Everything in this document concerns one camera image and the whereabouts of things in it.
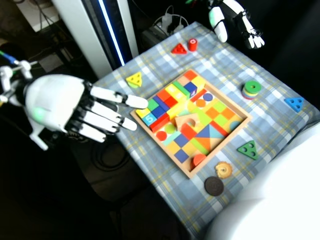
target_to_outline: red cylinder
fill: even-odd
[[[188,49],[190,52],[194,52],[197,50],[198,41],[195,38],[191,38],[188,42]]]

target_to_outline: plaid tablecloth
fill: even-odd
[[[178,43],[187,49],[190,38],[198,40],[196,52],[171,54]],[[296,113],[284,101],[300,97],[296,92],[229,44],[220,43],[212,31],[197,22],[113,71],[96,85],[149,98],[188,69],[197,71],[253,116],[247,127],[197,175],[188,179],[141,127],[134,132],[122,130],[117,136],[192,238],[200,239],[208,223],[300,130],[320,120],[320,112],[304,101],[302,111]],[[125,78],[139,71],[142,87],[130,88]],[[246,100],[241,95],[243,84],[249,80],[262,85],[254,100]],[[120,113],[129,116],[131,110],[121,107]],[[256,161],[237,152],[238,147],[250,140],[256,143],[259,155]],[[233,173],[223,180],[223,194],[213,197],[205,191],[204,181],[216,175],[214,167],[220,161],[230,163]]]

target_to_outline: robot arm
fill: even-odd
[[[259,30],[254,29],[248,20],[247,11],[235,0],[209,0],[209,21],[214,33],[221,42],[226,42],[228,34],[224,24],[225,16],[234,21],[249,49],[258,49],[265,45]]]
[[[21,66],[25,78],[31,76],[29,67],[30,64]],[[137,129],[135,122],[115,111],[118,108],[116,104],[138,109],[148,106],[148,101],[142,97],[93,86],[70,75],[51,74],[30,82],[17,80],[8,84],[8,77],[12,76],[9,69],[0,67],[2,88],[5,90],[0,100],[24,108],[32,126],[30,138],[43,150],[48,149],[39,137],[44,128],[76,132],[102,143],[106,135],[117,133],[120,128]]]

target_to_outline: green triangle toy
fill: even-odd
[[[241,147],[239,147],[237,149],[237,151],[239,153],[242,153],[242,154],[248,156],[249,158],[252,158],[253,160],[258,159],[258,154],[257,154],[257,150],[256,150],[256,143],[253,140],[251,140],[251,141],[247,142],[245,145],[242,145]]]

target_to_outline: blue light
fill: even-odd
[[[125,62],[124,62],[124,59],[122,58],[122,54],[121,54],[121,51],[120,51],[120,48],[119,48],[119,45],[118,45],[114,30],[112,29],[111,22],[109,20],[108,14],[107,14],[107,10],[106,10],[106,6],[104,4],[104,1],[103,0],[99,0],[99,4],[100,4],[101,10],[102,10],[102,14],[104,16],[106,25],[108,26],[109,32],[111,34],[112,41],[113,41],[113,44],[115,46],[116,52],[118,53],[121,65],[124,66]]]

